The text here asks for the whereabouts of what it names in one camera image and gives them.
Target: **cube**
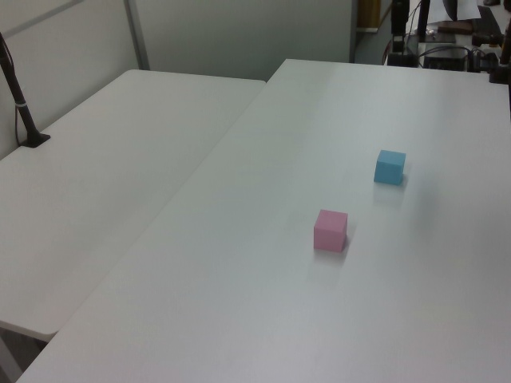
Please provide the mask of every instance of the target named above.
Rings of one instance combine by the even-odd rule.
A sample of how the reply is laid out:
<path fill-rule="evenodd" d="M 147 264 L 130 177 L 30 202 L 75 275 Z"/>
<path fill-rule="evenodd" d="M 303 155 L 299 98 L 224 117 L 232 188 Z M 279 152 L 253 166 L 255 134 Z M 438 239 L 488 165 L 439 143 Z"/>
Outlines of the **cube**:
<path fill-rule="evenodd" d="M 314 248 L 342 252 L 346 241 L 348 214 L 322 210 L 314 225 Z"/>
<path fill-rule="evenodd" d="M 374 181 L 382 184 L 400 185 L 405 158 L 405 153 L 382 150 L 376 163 Z"/>

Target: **tabletop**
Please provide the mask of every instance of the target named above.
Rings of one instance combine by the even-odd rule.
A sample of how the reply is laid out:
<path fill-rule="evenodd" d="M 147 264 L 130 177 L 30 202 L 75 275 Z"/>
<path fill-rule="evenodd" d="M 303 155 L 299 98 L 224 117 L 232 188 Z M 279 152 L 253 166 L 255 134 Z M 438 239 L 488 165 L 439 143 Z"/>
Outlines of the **tabletop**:
<path fill-rule="evenodd" d="M 128 71 L 0 161 L 0 326 L 50 340 L 263 85 Z"/>
<path fill-rule="evenodd" d="M 506 381 L 510 131 L 484 77 L 286 61 L 20 382 Z"/>

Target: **white wall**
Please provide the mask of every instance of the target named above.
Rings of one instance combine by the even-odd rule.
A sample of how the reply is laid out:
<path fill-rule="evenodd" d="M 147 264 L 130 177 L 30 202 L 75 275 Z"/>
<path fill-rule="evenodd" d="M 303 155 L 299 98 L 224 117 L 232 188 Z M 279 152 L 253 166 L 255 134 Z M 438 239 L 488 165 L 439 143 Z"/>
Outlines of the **white wall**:
<path fill-rule="evenodd" d="M 123 0 L 85 0 L 6 43 L 39 130 L 124 71 L 137 68 Z M 24 133 L 21 120 L 19 124 Z M 14 101 L 2 73 L 0 158 L 15 148 Z"/>
<path fill-rule="evenodd" d="M 354 49 L 356 0 L 131 3 L 152 70 L 267 81 L 286 58 L 349 61 Z"/>

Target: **pink cube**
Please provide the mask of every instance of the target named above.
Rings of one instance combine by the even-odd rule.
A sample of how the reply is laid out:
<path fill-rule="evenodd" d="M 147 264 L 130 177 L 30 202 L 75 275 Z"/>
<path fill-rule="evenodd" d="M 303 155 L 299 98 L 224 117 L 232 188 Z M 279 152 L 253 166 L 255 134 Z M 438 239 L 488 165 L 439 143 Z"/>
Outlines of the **pink cube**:
<path fill-rule="evenodd" d="M 314 248 L 342 252 L 346 241 L 348 214 L 322 210 L 314 225 Z"/>

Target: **blue cube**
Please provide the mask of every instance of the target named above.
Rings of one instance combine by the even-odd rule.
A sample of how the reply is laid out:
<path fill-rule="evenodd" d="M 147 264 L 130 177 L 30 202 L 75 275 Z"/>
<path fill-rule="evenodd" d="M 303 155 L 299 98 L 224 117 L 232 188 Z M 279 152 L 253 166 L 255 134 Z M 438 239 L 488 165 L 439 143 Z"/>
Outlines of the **blue cube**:
<path fill-rule="evenodd" d="M 382 150 L 376 163 L 374 181 L 382 184 L 400 185 L 405 158 L 405 153 Z"/>

